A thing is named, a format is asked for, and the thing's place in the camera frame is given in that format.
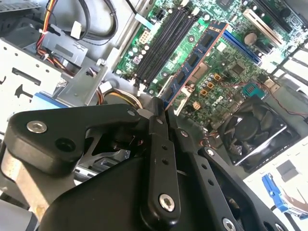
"blue ram module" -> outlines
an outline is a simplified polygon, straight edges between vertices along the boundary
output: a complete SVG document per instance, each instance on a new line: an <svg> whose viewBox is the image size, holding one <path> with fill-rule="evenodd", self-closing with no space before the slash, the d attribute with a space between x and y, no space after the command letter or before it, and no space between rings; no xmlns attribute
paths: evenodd
<svg viewBox="0 0 308 231"><path fill-rule="evenodd" d="M207 27L203 35L200 37L198 43L193 51L187 57L185 62L181 65L179 70L173 76L169 84L165 87L160 99L164 102L164 108L167 110L179 94L181 88L185 86L188 80L198 69L200 63L205 59L212 47L222 36L228 24L212 21Z"/></svg>

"black metal arm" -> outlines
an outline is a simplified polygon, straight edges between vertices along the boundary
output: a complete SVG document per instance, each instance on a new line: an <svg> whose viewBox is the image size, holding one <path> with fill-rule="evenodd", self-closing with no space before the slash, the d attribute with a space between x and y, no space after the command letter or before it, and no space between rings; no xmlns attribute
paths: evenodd
<svg viewBox="0 0 308 231"><path fill-rule="evenodd" d="M287 231L213 149L195 152L158 98L138 111L114 104L19 113L4 143L1 170L42 231ZM77 164L119 149L130 159L70 183Z"/></svg>

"ram slot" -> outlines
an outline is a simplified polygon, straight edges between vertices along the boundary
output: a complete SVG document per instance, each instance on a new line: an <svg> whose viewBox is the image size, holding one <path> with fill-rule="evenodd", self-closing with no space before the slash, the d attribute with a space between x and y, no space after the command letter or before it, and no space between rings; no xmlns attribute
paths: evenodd
<svg viewBox="0 0 308 231"><path fill-rule="evenodd" d="M161 59L159 59L159 61L155 64L154 69L152 70L150 69L149 73L145 73L145 76L147 77L146 82L148 84L155 79L159 71L165 66L165 64L170 59L173 52L176 50L176 48L179 46L183 38L187 35L187 33L197 20L198 17L194 16L185 22L185 25L175 34L174 37L176 39L172 41L172 43L168 46L168 49L164 52Z"/></svg>
<svg viewBox="0 0 308 231"><path fill-rule="evenodd" d="M178 9L175 17L172 17L168 24L164 26L164 30L160 34L159 38L155 40L153 47L150 49L148 54L140 63L140 67L136 72L138 79L144 79L144 73L149 68L149 64L155 61L156 54L163 49L163 45L170 39L173 38L174 32L178 29L179 25L187 19L188 11L184 8Z"/></svg>

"hole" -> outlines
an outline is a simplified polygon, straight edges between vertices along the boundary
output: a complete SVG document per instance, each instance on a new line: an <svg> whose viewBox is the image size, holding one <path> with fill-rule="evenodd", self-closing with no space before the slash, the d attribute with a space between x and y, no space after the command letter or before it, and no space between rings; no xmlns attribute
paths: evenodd
<svg viewBox="0 0 308 231"><path fill-rule="evenodd" d="M214 182L213 182L213 181L208 180L207 182L208 182L210 185L214 186Z"/></svg>
<svg viewBox="0 0 308 231"><path fill-rule="evenodd" d="M263 224L268 231L275 231L274 228L266 221L264 221Z"/></svg>
<svg viewBox="0 0 308 231"><path fill-rule="evenodd" d="M75 143L67 138L59 138L55 142L56 147L66 153L70 153L76 149Z"/></svg>
<svg viewBox="0 0 308 231"><path fill-rule="evenodd" d="M169 165L169 161L167 159L162 160L165 165Z"/></svg>

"cooling fan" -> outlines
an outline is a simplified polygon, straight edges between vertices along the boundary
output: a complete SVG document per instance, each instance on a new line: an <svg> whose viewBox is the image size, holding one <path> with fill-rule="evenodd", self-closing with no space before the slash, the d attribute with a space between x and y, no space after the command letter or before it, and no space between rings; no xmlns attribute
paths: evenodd
<svg viewBox="0 0 308 231"><path fill-rule="evenodd" d="M245 101L219 129L232 163L251 172L287 148L297 133L258 97Z"/></svg>

